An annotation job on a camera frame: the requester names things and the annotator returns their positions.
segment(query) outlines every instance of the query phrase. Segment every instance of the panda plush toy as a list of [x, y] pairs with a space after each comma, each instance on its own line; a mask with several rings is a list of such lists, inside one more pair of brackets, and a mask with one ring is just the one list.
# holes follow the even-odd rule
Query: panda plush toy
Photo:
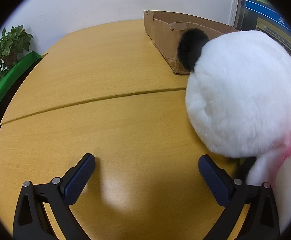
[[185, 103], [192, 126], [211, 152], [255, 157], [245, 182], [271, 184], [280, 231], [291, 221], [291, 57], [261, 31], [209, 41], [183, 33], [178, 58], [191, 71]]

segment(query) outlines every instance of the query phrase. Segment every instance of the green board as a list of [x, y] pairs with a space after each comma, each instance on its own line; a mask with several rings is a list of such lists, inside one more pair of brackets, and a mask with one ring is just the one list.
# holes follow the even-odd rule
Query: green board
[[7, 94], [18, 78], [35, 62], [41, 59], [41, 55], [32, 51], [22, 59], [0, 80], [0, 102]]

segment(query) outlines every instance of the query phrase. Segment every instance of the metal screw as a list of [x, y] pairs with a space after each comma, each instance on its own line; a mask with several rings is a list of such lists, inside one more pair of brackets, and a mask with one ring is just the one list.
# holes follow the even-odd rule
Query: metal screw
[[235, 185], [241, 185], [242, 184], [241, 179], [234, 179], [233, 182], [234, 182]]
[[60, 181], [61, 181], [61, 179], [59, 177], [52, 179], [53, 184], [58, 184], [58, 183], [60, 183]]
[[270, 185], [270, 183], [269, 183], [269, 182], [265, 182], [265, 183], [263, 183], [263, 187], [265, 187], [265, 188], [270, 188], [270, 187], [271, 187], [271, 185]]
[[23, 187], [28, 187], [28, 186], [30, 186], [30, 182], [27, 180], [23, 183]]

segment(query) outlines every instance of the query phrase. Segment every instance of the blue sign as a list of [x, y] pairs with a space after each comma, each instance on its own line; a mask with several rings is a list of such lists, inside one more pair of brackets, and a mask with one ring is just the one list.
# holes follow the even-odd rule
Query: blue sign
[[287, 24], [284, 18], [273, 9], [270, 9], [260, 3], [251, 0], [247, 0], [246, 8], [267, 17], [268, 19], [276, 22], [277, 24], [281, 25], [289, 32], [291, 32], [290, 26]]

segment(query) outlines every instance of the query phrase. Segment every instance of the blue textured gripper pad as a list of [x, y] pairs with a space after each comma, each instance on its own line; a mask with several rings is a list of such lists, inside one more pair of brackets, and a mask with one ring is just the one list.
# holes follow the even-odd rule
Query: blue textured gripper pad
[[230, 203], [230, 191], [205, 156], [199, 158], [199, 171], [216, 202], [223, 207]]
[[69, 183], [64, 188], [63, 202], [65, 205], [73, 205], [79, 198], [86, 183], [91, 177], [95, 168], [95, 158], [90, 155], [80, 166]]

